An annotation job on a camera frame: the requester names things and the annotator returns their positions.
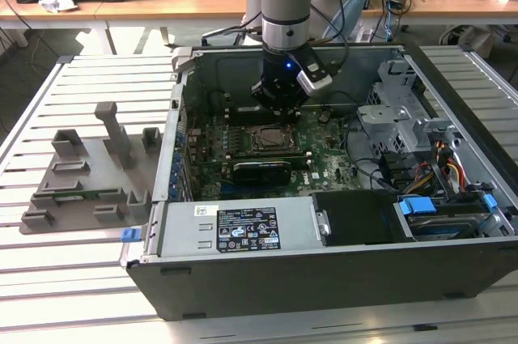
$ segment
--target white table leg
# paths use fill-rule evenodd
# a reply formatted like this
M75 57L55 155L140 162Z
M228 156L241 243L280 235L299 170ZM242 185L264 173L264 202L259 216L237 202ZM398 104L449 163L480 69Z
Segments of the white table leg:
M115 49L115 44L113 43L112 34L110 33L108 25L105 22L101 22L98 25L93 25L91 29L95 30L97 34L97 39L99 40L103 54L117 55L117 50Z
M162 42L164 46L169 46L169 31L167 27L160 27L160 34L162 34Z
M29 46L29 42L27 42L27 39L25 38L25 35L23 34L25 30L4 30L6 34L16 42L16 44L19 47L27 47Z

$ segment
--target paper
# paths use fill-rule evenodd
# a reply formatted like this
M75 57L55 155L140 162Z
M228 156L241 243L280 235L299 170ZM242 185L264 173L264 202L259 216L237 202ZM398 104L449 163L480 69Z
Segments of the paper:
M57 14L61 11L74 10L78 7L75 5L74 0L40 0L38 4L53 14Z
M196 205L194 207L195 216L216 216L218 214L218 205Z

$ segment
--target wooden desk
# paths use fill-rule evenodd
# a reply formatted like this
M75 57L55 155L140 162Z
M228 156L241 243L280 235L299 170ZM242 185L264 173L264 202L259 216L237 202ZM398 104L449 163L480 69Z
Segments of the wooden desk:
M370 8L363 12L363 17L379 18L381 11L381 0L371 0ZM505 21L515 23L516 18L518 2L502 4L498 0L412 0L412 8L402 16L401 23L501 24Z
M124 2L81 2L77 11L50 14L37 4L9 0L32 28L90 28L96 30L104 53L115 53L110 27L144 26L160 28L164 42L167 27L206 25L227 27L238 23L245 12L245 0L125 0ZM381 1L372 0L363 12L363 26L376 24L382 15ZM511 24L518 23L518 2L497 0L413 0L401 24ZM11 9L0 0L0 27L25 29Z
M99 20L240 18L245 0L125 0L103 2Z

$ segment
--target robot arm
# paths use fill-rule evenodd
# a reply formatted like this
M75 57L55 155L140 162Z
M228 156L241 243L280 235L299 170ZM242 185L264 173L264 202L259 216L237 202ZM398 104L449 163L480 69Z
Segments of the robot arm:
M261 0L263 72L252 95L278 115L290 115L331 84L308 44L311 0Z

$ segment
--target floor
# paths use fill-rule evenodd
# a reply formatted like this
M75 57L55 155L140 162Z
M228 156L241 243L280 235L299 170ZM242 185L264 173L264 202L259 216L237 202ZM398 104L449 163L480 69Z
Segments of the floor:
M204 28L183 29L172 37L175 46L200 45L200 35L212 30L208 23ZM401 32L396 41L413 40L419 45L437 45L441 27L412 27ZM11 46L0 57L0 142L8 135L19 116L37 92L51 71L56 55L99 54L99 46L94 32L90 30L47 30L43 38L42 31L29 31L26 37L29 46L20 49ZM158 29L115 28L113 40L119 54L132 53L169 53L170 47L163 46ZM211 40L213 45L228 45L231 37L218 37ZM518 33L512 36L510 43L503 43L501 38L495 43L487 61L508 79L518 62ZM512 80L518 88L518 75Z

